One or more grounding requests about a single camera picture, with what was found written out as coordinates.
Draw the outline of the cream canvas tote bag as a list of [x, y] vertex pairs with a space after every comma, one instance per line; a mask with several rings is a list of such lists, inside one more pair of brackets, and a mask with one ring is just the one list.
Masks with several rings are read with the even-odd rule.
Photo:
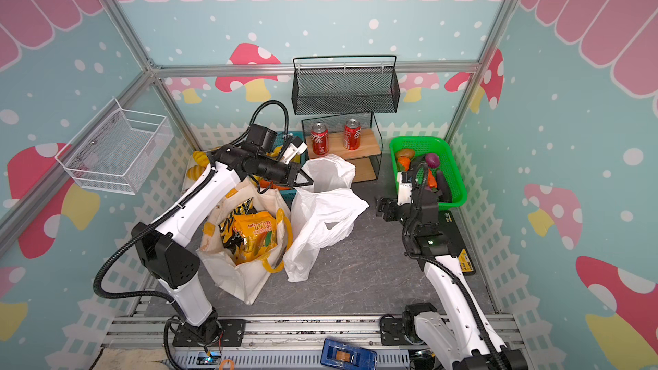
[[251, 305], [267, 279], [283, 270], [293, 243], [290, 209], [278, 190], [260, 194], [251, 181], [221, 199], [202, 226], [197, 250], [214, 283]]

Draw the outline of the orange yellow snack bag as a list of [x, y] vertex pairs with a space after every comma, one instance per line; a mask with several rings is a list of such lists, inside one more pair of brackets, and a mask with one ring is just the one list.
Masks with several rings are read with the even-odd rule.
[[237, 234], [235, 262], [252, 262], [267, 254], [278, 244], [277, 219], [269, 212], [236, 215], [232, 231]]

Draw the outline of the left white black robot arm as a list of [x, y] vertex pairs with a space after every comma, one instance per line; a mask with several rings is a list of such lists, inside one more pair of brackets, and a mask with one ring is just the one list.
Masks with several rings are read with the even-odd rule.
[[[274, 185], [297, 187], [296, 180], [304, 172], [293, 159], [308, 147], [301, 138], [285, 133], [279, 154], [272, 157], [277, 137], [276, 131], [251, 121], [236, 140], [207, 152], [209, 163], [192, 187], [153, 222], [137, 224], [130, 240], [102, 265], [94, 279], [94, 293], [108, 300], [159, 297], [176, 310], [170, 322], [190, 334], [194, 343], [208, 347], [218, 342], [221, 324], [200, 284], [200, 259], [187, 247], [212, 209], [242, 181], [259, 177]], [[163, 291], [103, 289], [110, 268], [131, 248], [136, 248], [141, 264], [159, 280]]]

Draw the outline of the white plastic grocery bag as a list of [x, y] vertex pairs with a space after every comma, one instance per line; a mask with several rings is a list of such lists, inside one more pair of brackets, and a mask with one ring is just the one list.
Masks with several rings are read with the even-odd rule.
[[310, 159], [297, 174], [293, 242], [283, 259], [289, 282], [308, 280], [320, 250], [346, 239], [368, 208], [351, 189], [355, 176], [356, 166], [335, 154]]

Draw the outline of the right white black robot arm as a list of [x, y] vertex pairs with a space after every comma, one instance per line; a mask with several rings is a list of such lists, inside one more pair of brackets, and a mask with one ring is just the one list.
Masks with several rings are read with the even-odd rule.
[[428, 186], [425, 160], [399, 174], [396, 199], [382, 198], [377, 213], [402, 224], [404, 255], [418, 263], [447, 315], [444, 320], [428, 304], [408, 306], [404, 335], [423, 343], [442, 369], [528, 369], [524, 354], [508, 347], [473, 296], [452, 238], [440, 225], [439, 193]]

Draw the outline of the black yellow snack bag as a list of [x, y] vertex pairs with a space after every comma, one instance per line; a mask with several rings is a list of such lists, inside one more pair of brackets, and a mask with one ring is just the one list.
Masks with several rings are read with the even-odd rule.
[[219, 223], [223, 247], [230, 252], [237, 265], [255, 258], [257, 234], [255, 228], [249, 226], [255, 214], [254, 199], [250, 198], [230, 211]]

